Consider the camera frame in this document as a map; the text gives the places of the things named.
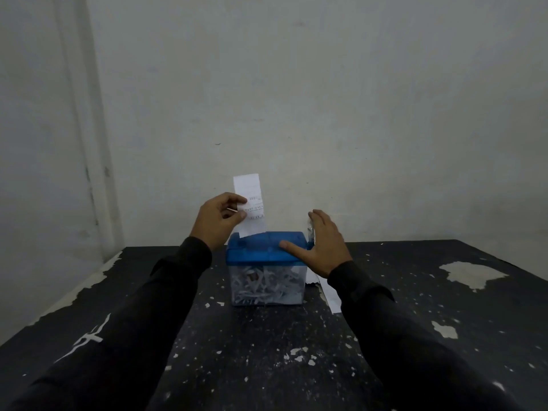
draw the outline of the paper receipt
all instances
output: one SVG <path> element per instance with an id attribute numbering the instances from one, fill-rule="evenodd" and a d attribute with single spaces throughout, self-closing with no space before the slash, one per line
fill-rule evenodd
<path id="1" fill-rule="evenodd" d="M 247 198 L 247 203 L 239 204 L 238 210 L 245 210 L 247 218 L 237 226 L 240 238 L 266 232 L 265 208 L 258 174 L 234 176 L 234 191 Z"/>

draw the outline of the person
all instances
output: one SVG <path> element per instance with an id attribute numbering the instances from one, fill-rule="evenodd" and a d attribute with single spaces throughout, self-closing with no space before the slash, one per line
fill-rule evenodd
<path id="1" fill-rule="evenodd" d="M 190 236 L 173 256 L 156 263 L 150 279 L 55 362 L 8 408 L 16 410 L 143 410 L 154 394 L 198 279 L 245 218 L 246 199 L 223 193 L 205 202 Z M 280 247 L 327 278 L 373 372 L 398 409 L 517 410 L 510 396 L 474 371 L 394 302 L 388 289 L 353 262 L 337 226 L 321 210 L 309 213 L 316 230 L 311 250 Z"/>

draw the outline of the blue shredder lid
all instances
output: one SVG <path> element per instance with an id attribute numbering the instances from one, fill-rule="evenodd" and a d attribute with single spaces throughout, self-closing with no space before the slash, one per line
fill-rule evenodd
<path id="1" fill-rule="evenodd" d="M 289 255 L 278 244 L 280 241 L 293 242 L 306 249 L 306 239 L 302 232 L 264 232 L 240 238 L 233 233 L 226 250 L 227 265 L 305 265 L 293 255 Z"/>

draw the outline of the black tabletop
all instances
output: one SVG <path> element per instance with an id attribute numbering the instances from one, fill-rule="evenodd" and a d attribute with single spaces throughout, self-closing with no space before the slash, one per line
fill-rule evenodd
<path id="1" fill-rule="evenodd" d="M 355 261 L 392 290 L 416 320 L 530 410 L 546 409 L 548 282 L 460 241 L 350 243 Z M 174 247 L 129 247 L 70 307 L 0 347 L 0 407 L 142 284 Z M 507 276 L 474 292 L 440 266 L 470 262 Z M 451 326 L 444 339 L 433 322 Z M 342 315 L 318 287 L 301 306 L 232 307 L 224 252 L 198 286 L 149 409 L 391 410 Z"/>

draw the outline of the person's right arm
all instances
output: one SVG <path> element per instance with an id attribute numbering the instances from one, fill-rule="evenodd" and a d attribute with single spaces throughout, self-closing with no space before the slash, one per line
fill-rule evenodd
<path id="1" fill-rule="evenodd" d="M 337 226 L 320 210 L 309 213 L 316 245 L 306 251 L 280 247 L 327 278 L 358 338 L 364 358 L 392 393 L 399 409 L 521 410 L 503 390 L 414 322 L 388 289 L 373 282 L 352 261 Z"/>

